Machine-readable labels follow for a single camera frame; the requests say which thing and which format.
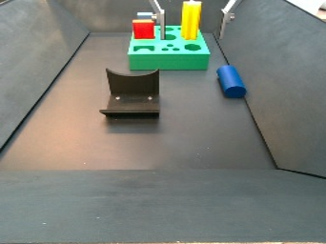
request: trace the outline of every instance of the hole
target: hole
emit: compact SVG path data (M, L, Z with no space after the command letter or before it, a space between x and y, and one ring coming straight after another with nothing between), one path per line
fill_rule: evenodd
M174 30L174 28L166 27L166 31L173 31L173 30Z
M186 48L187 50L190 50L190 51L198 51L198 50L202 49L201 46L197 45L197 44L187 44L187 45L185 45L185 48Z
M177 36L173 34L166 34L166 40L177 40Z
M155 46L135 46L134 47L134 51L139 51L139 50L150 50L154 51Z

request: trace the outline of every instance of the black surface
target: black surface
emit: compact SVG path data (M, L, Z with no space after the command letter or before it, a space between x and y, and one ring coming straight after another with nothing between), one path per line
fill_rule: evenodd
M277 170L4 171L2 242L326 242L325 189Z
M107 79L111 95L158 95L159 94L159 70L145 74L121 74L107 71Z
M244 1L224 52L278 166L326 176L326 25L288 1Z
M54 0L2 5L0 149L87 35Z
M161 71L158 118L107 119L105 69L130 71L130 33L93 34L2 153L0 170L274 169L244 99L221 91L212 34L208 71Z

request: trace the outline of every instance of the blue block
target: blue block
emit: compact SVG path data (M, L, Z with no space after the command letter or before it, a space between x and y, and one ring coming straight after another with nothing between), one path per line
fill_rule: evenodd
M153 12L138 12L138 19L151 19L153 17Z
M220 82L226 97L240 98L246 95L246 87L242 82L237 68L232 65L225 65L218 69Z

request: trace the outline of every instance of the black floor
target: black floor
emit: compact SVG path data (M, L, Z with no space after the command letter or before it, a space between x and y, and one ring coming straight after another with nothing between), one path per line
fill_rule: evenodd
M224 96L217 69L226 61L213 35L205 40L208 71L161 72L159 118L107 119L106 68L130 73L130 34L91 35L3 152L0 170L274 169L245 100Z
M2 152L0 242L326 241L326 181L276 170L205 38L209 70L162 72L159 118L110 120L129 34L91 35Z

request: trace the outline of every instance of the gray wall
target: gray wall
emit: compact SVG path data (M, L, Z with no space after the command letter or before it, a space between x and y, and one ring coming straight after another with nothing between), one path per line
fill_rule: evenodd
M149 0L58 0L93 32L131 31L138 11L153 11ZM181 24L183 0L158 0L167 14L167 25ZM217 28L220 9L229 0L204 0L202 32Z
M220 43L278 166L326 176L326 23L284 0L245 0Z
M87 35L55 0L0 6L0 148Z

